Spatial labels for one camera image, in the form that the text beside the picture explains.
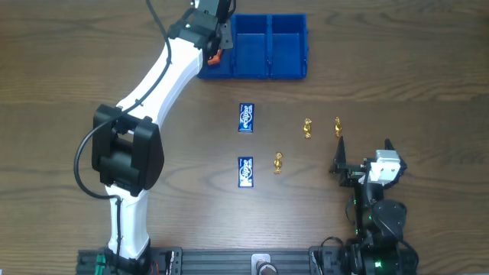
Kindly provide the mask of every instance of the wooden table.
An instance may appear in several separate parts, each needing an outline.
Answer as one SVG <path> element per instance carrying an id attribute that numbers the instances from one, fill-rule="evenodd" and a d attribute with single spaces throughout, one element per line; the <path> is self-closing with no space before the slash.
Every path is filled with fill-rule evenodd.
<path id="1" fill-rule="evenodd" d="M 155 2 L 167 28 L 187 7 Z M 409 209 L 405 238 L 419 273 L 489 271 L 489 2 L 241 0 L 238 12 L 307 13 L 309 75 L 191 81 L 162 130 L 153 245 L 308 248 L 354 237 L 344 211 L 352 190 L 327 173 L 339 116 L 350 162 L 390 138 L 408 163 L 386 196 Z M 0 3 L 4 274 L 73 273 L 79 249 L 106 244 L 108 203 L 76 186 L 73 156 L 99 104 L 126 96 L 161 48 L 143 1 Z M 252 135 L 236 131 L 239 102 L 256 106 Z M 82 177 L 102 193 L 89 155 Z M 242 155 L 254 157 L 253 189 L 237 188 Z"/>

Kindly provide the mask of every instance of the blue tray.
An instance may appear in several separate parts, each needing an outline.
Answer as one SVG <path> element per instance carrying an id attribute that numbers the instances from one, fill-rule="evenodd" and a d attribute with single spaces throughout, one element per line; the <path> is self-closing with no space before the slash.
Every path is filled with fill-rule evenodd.
<path id="1" fill-rule="evenodd" d="M 303 79 L 309 47 L 306 15 L 233 15 L 234 47 L 202 79 Z"/>

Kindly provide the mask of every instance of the wood grain surface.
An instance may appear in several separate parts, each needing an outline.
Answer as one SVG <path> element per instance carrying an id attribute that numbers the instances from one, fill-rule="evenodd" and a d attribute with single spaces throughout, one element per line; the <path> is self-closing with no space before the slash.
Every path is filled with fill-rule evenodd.
<path id="1" fill-rule="evenodd" d="M 154 5 L 168 27 L 188 2 Z M 352 190 L 327 173 L 339 116 L 350 162 L 390 138 L 408 163 L 386 196 L 409 209 L 419 273 L 488 272 L 489 1 L 241 0 L 237 12 L 307 13 L 309 75 L 191 81 L 162 129 L 153 245 L 308 248 L 354 237 Z M 3 274 L 72 274 L 79 249 L 106 244 L 108 203 L 78 189 L 73 157 L 98 105 L 126 96 L 162 41 L 141 0 L 0 2 Z M 255 103 L 252 135 L 236 131 L 239 102 Z M 241 155 L 254 157 L 253 189 L 237 188 Z M 82 172 L 103 192 L 88 152 Z"/>

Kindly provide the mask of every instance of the blue candy wrapper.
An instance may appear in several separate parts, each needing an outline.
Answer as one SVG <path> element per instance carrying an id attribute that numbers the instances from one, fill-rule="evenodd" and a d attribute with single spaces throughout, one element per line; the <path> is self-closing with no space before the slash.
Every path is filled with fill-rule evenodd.
<path id="1" fill-rule="evenodd" d="M 254 104 L 241 103 L 239 106 L 239 129 L 240 133 L 253 133 Z"/>
<path id="2" fill-rule="evenodd" d="M 238 187 L 253 187 L 253 157 L 239 157 L 238 165 Z"/>

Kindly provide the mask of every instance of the gold candy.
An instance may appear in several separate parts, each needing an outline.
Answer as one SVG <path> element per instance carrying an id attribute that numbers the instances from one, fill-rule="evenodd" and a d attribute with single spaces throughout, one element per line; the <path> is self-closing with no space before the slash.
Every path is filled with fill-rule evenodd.
<path id="1" fill-rule="evenodd" d="M 280 173 L 282 173 L 281 168 L 282 168 L 282 157 L 283 157 L 283 155 L 281 152 L 277 152 L 276 156 L 277 156 L 277 159 L 275 159 L 275 161 L 274 161 L 275 173 L 280 174 Z"/>
<path id="2" fill-rule="evenodd" d="M 313 122 L 312 120 L 306 118 L 303 130 L 304 130 L 304 134 L 306 135 L 307 139 L 311 138 L 311 123 L 312 122 Z"/>
<path id="3" fill-rule="evenodd" d="M 336 137 L 339 138 L 339 134 L 342 132 L 343 130 L 343 127 L 342 127 L 342 124 L 339 122 L 339 117 L 336 117 L 335 118 L 335 133 L 336 133 Z"/>

